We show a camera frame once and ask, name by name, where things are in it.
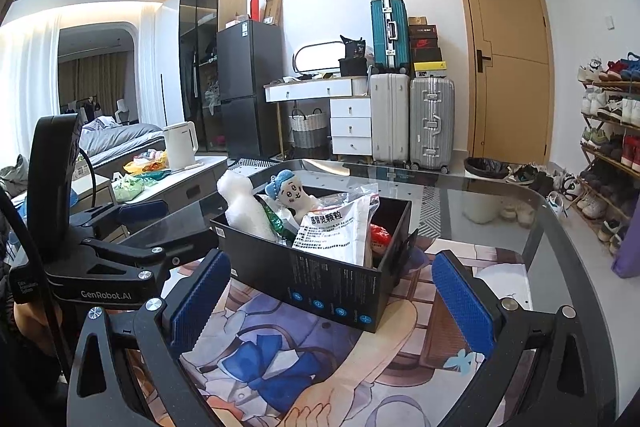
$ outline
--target wooden door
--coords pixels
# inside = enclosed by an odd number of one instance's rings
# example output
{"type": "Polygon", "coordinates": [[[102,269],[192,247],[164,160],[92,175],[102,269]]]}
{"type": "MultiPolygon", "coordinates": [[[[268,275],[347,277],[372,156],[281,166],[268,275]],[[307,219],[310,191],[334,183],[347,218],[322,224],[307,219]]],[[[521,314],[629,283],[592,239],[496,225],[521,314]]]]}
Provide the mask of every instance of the wooden door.
{"type": "Polygon", "coordinates": [[[474,60],[470,155],[512,163],[546,160],[552,83],[544,13],[543,0],[468,0],[474,60]]]}

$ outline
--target silver suitcase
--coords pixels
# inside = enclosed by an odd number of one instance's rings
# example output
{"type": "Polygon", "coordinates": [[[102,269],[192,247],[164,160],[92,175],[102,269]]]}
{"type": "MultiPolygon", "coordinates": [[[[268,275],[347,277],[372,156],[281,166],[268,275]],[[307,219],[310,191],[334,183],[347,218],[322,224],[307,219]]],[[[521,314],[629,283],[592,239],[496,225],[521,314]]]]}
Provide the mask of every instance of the silver suitcase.
{"type": "Polygon", "coordinates": [[[384,163],[407,162],[409,157],[409,77],[405,74],[372,74],[372,156],[384,163]]]}
{"type": "Polygon", "coordinates": [[[412,168],[449,172],[453,150],[454,88],[448,78],[411,81],[410,148],[412,168]]]}

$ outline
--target gray bedding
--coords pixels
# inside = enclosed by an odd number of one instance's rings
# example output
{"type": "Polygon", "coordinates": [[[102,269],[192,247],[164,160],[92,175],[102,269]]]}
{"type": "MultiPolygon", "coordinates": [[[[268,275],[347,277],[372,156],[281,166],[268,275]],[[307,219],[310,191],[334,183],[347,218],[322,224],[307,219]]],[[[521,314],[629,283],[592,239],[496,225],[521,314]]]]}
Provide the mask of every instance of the gray bedding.
{"type": "Polygon", "coordinates": [[[80,147],[91,158],[126,142],[136,140],[145,134],[157,131],[161,131],[161,129],[149,123],[122,125],[98,131],[83,131],[80,136],[80,147]]]}

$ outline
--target brown curtain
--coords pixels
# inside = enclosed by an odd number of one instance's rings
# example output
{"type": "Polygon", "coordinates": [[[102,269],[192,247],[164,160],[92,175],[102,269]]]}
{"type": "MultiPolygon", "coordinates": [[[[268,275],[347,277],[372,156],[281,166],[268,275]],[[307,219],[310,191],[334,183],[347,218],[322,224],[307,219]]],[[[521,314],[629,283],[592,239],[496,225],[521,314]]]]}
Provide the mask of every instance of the brown curtain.
{"type": "Polygon", "coordinates": [[[58,64],[60,105],[97,96],[105,115],[113,116],[124,98],[127,52],[94,55],[58,64]]]}

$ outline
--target purple yoga mat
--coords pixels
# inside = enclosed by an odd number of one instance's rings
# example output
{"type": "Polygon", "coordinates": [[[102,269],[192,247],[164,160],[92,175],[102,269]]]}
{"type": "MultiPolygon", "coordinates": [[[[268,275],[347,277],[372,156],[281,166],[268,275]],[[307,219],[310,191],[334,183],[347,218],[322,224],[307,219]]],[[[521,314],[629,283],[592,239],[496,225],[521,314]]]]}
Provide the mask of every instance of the purple yoga mat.
{"type": "Polygon", "coordinates": [[[638,212],[638,206],[640,200],[636,204],[636,211],[629,223],[629,229],[626,231],[626,235],[616,260],[613,261],[611,269],[619,277],[635,277],[640,275],[640,212],[638,212]]]}

